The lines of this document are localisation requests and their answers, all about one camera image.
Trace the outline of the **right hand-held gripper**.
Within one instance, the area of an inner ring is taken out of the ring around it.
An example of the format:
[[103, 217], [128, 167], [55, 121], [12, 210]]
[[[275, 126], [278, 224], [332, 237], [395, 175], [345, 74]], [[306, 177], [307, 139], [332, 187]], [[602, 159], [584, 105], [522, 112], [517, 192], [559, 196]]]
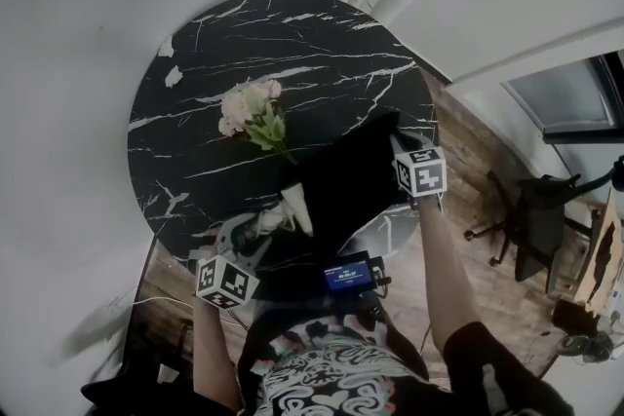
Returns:
[[447, 162], [441, 147], [414, 131], [398, 131], [389, 138], [401, 189], [414, 198], [447, 191]]

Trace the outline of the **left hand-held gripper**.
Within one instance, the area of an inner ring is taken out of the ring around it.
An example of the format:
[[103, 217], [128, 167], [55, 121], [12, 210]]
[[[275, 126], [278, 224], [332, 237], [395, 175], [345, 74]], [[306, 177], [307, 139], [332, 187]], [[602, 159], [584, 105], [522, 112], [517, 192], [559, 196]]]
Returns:
[[189, 258], [197, 264], [195, 295], [220, 310], [248, 304], [259, 287], [255, 270], [273, 237], [253, 239], [254, 214], [242, 213], [221, 225], [215, 239], [217, 250], [191, 250]]

